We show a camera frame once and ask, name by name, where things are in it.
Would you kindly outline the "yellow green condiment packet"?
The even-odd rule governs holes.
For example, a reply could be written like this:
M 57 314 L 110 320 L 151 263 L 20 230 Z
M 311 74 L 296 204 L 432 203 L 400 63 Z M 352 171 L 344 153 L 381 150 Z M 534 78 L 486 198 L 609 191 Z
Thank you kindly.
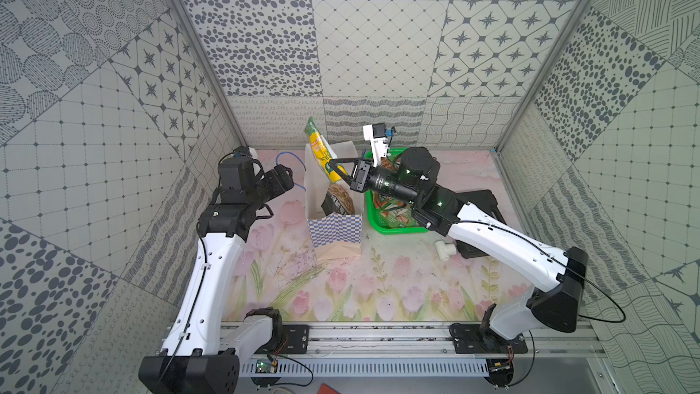
M 322 169 L 328 180 L 330 180 L 332 184 L 340 182 L 342 177 L 330 165 L 330 161 L 336 159 L 337 155 L 318 129 L 313 117 L 308 119 L 306 127 L 304 128 L 304 133 L 309 140 L 315 162 Z

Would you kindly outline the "blue checkered paper bag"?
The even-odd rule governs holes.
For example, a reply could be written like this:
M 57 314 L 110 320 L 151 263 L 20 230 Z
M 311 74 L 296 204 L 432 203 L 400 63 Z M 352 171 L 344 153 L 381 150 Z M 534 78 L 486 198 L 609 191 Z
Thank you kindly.
M 364 201 L 358 193 L 350 193 L 343 182 L 336 182 L 353 198 L 355 214 L 326 216 L 321 204 L 331 182 L 315 162 L 309 144 L 304 147 L 303 162 L 302 182 L 295 184 L 292 198 L 276 209 L 282 248 L 320 262 L 359 257 Z

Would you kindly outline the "red black condiment packet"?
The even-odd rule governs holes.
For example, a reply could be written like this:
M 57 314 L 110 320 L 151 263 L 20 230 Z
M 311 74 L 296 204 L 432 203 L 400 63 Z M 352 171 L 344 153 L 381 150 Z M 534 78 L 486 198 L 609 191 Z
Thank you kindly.
M 321 204 L 321 208 L 326 216 L 333 215 L 354 215 L 355 204 L 348 190 L 341 184 L 330 184 Z

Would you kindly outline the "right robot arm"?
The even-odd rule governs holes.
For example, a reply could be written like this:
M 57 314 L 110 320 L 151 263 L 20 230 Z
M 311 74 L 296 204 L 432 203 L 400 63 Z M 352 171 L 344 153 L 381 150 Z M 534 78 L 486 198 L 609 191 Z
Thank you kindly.
M 547 246 L 487 215 L 463 194 L 440 186 L 440 164 L 423 147 L 401 153 L 394 171 L 361 158 L 333 159 L 329 166 L 351 190 L 407 202 L 413 218 L 428 231 L 473 246 L 530 281 L 524 295 L 485 311 L 479 327 L 483 340 L 512 340 L 540 328 L 576 330 L 588 264 L 583 250 Z

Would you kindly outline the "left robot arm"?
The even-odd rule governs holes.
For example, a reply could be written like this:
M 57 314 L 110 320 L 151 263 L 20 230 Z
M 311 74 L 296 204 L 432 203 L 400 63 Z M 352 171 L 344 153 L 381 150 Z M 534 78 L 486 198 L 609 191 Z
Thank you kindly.
M 290 168 L 265 170 L 255 150 L 241 146 L 218 163 L 219 182 L 196 224 L 197 258 L 182 306 L 160 353 L 142 359 L 139 380 L 151 393 L 232 393 L 242 364 L 285 345 L 280 312 L 248 312 L 222 337 L 224 300 L 260 210 L 295 187 Z

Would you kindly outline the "white pipe elbow fitting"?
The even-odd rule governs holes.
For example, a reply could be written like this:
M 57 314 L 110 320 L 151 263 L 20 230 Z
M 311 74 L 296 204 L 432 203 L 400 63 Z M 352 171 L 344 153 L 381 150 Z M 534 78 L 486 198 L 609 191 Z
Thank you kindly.
M 436 241 L 435 248 L 437 257 L 441 262 L 447 262 L 451 257 L 457 255 L 458 250 L 455 244 L 446 243 L 444 241 Z

